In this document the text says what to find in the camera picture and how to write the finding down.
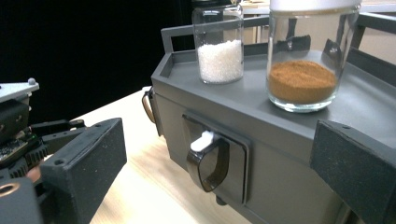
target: jar lid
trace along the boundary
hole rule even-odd
[[[361,0],[271,0],[272,11],[311,11],[354,7]]]

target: white granules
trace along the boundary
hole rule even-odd
[[[207,83],[224,83],[243,75],[243,57],[240,40],[198,48],[201,78]]]

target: glass jar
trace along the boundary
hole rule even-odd
[[[361,0],[271,0],[267,90],[290,112],[335,98]]]
[[[230,83],[244,74],[243,13],[239,5],[198,7],[192,12],[200,79]]]

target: black background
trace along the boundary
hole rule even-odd
[[[30,123],[73,119],[151,85],[161,29],[191,12],[183,0],[0,1],[0,83],[39,83]]]

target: wooden table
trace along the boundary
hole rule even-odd
[[[166,141],[149,121],[138,91],[78,119],[87,126],[122,118],[127,163],[92,223],[249,223],[213,193],[196,187],[189,174],[169,158]]]

